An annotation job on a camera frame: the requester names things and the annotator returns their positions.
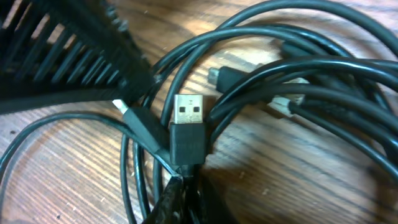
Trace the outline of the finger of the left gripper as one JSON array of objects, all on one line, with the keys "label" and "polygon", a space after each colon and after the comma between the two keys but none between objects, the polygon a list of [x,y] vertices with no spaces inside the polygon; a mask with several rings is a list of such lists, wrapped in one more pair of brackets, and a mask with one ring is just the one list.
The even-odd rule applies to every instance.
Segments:
[{"label": "finger of the left gripper", "polygon": [[154,83],[110,1],[1,0],[1,113],[133,102]]}]

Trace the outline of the black cable long tail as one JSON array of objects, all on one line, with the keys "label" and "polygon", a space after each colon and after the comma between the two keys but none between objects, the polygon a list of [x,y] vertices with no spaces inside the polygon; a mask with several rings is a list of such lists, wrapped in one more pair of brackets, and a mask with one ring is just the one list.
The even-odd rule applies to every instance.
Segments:
[{"label": "black cable long tail", "polygon": [[137,106],[128,107],[122,100],[114,100],[113,103],[120,110],[123,116],[122,121],[93,111],[67,111],[46,116],[26,126],[1,156],[1,178],[4,177],[7,167],[19,146],[30,134],[42,126],[63,120],[97,121],[112,127],[142,146],[169,173],[175,174],[177,167],[171,164],[167,152],[169,135],[150,109]]}]

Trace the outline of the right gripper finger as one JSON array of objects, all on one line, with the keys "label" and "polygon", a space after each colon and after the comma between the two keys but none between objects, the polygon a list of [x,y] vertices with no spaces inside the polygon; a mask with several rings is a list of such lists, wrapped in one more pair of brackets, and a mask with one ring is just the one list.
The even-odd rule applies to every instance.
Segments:
[{"label": "right gripper finger", "polygon": [[160,200],[142,224],[183,223],[184,193],[182,177],[172,176]]}]

